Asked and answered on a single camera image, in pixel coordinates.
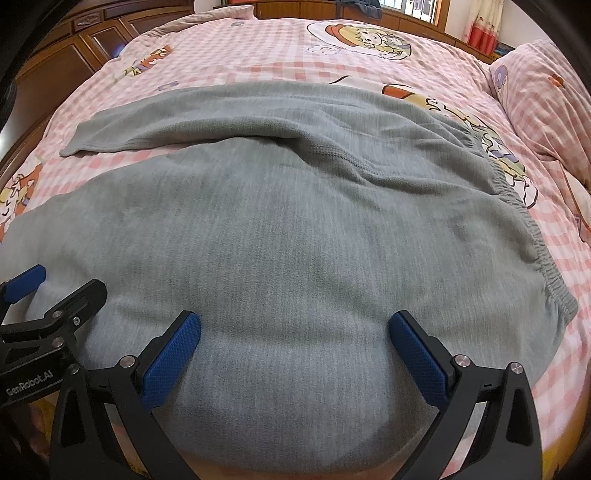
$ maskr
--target curtain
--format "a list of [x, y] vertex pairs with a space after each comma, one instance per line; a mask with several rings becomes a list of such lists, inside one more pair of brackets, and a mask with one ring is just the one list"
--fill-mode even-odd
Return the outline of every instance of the curtain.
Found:
[[495, 51], [504, 0], [472, 0], [462, 40], [485, 55]]

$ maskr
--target cartoon print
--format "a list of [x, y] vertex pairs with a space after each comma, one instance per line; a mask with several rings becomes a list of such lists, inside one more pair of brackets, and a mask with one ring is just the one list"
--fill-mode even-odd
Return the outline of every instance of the cartoon print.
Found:
[[12, 221], [24, 212], [31, 200], [33, 190], [39, 179], [42, 165], [32, 163], [33, 168], [23, 165], [6, 186], [0, 190], [0, 243]]
[[558, 88], [564, 88], [564, 79], [555, 73], [552, 74], [551, 77], [548, 77], [548, 80], [552, 82], [552, 85]]
[[493, 82], [495, 84], [496, 94], [500, 102], [506, 102], [505, 98], [505, 90], [507, 81], [509, 80], [509, 71], [507, 67], [501, 65], [499, 68], [495, 70], [495, 74], [493, 76]]
[[316, 38], [344, 50], [402, 60], [411, 55], [411, 45], [392, 30], [361, 22], [314, 22], [308, 31]]
[[163, 92], [165, 90], [168, 90], [169, 88], [176, 87], [177, 85], [178, 85], [178, 82], [175, 80], [174, 82], [165, 83], [164, 85], [160, 85], [158, 88], [156, 88], [156, 90], [158, 90], [159, 92]]
[[309, 53], [320, 53], [321, 55], [335, 55], [339, 51], [337, 47], [331, 47], [329, 45], [314, 45], [308, 48]]
[[131, 75], [135, 77], [140, 73], [145, 72], [146, 70], [152, 68], [156, 62], [160, 59], [163, 59], [165, 56], [172, 53], [173, 49], [170, 45], [165, 45], [162, 48], [157, 48], [154, 50], [149, 57], [144, 58], [143, 60], [136, 60], [131, 64], [131, 67], [127, 67], [124, 70], [124, 75]]
[[538, 199], [538, 190], [532, 185], [531, 180], [526, 175], [525, 167], [505, 146], [499, 134], [476, 115], [468, 115], [459, 109], [449, 107], [440, 100], [415, 92], [407, 85], [385, 85], [370, 80], [357, 79], [349, 75], [332, 83], [383, 93], [384, 95], [406, 100], [420, 108], [436, 111], [449, 118], [460, 121], [478, 134], [482, 148], [486, 151], [489, 158], [496, 160], [505, 173], [505, 179], [516, 191], [525, 207], [531, 208], [535, 205]]

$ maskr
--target bedspread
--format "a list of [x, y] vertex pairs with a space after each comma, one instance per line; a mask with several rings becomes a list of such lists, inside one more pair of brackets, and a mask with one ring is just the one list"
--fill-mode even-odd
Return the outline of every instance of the bedspread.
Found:
[[[579, 312], [568, 325], [552, 364], [534, 387], [545, 474], [551, 476], [576, 442], [586, 409], [591, 251], [580, 240], [576, 220], [556, 181], [515, 135], [501, 105], [491, 96], [488, 67], [454, 47], [358, 22], [265, 21], [254, 19], [248, 7], [220, 11], [218, 15], [227, 18], [202, 23], [203, 17], [195, 14], [183, 19], [182, 30], [177, 23], [141, 35], [64, 102], [23, 166], [31, 170], [34, 162], [43, 164], [33, 195], [25, 197], [26, 209], [72, 191], [100, 173], [178, 148], [59, 155], [76, 125], [95, 112], [167, 89], [260, 80], [358, 80], [380, 85], [384, 93], [389, 86], [398, 96], [406, 95], [398, 90], [420, 93], [426, 108], [435, 105], [444, 111], [455, 107], [460, 121], [469, 122], [461, 118], [461, 112], [466, 113], [464, 117], [477, 118], [502, 139], [508, 152], [501, 156], [513, 155], [523, 167], [522, 177], [514, 174], [512, 178], [527, 177], [529, 182], [523, 186], [535, 189], [534, 198], [528, 202], [524, 196], [524, 201], [579, 302]], [[143, 59], [144, 65], [138, 66]], [[458, 459], [461, 452], [450, 470], [458, 466]]]

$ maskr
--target pillow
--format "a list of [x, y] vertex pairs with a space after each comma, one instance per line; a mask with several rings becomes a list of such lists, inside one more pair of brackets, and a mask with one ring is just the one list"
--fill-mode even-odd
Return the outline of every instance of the pillow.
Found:
[[551, 41], [524, 44], [491, 65], [492, 89], [515, 132], [542, 160], [591, 187], [591, 96]]

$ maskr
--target metal bolt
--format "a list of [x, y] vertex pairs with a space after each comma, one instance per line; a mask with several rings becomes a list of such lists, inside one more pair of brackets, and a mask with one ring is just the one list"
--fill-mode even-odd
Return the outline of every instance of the metal bolt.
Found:
[[460, 367], [468, 367], [472, 363], [467, 355], [456, 355], [454, 360]]
[[67, 371], [70, 375], [74, 375], [74, 374], [78, 373], [78, 370], [80, 370], [80, 365], [78, 365], [78, 364], [71, 364], [67, 369]]
[[125, 355], [121, 360], [119, 360], [119, 365], [123, 368], [132, 367], [135, 363], [135, 357], [133, 355]]
[[517, 362], [513, 362], [511, 364], [511, 371], [517, 375], [523, 373], [523, 365], [518, 364]]
[[51, 346], [53, 348], [59, 348], [64, 344], [64, 339], [62, 337], [55, 337], [52, 341], [51, 341]]

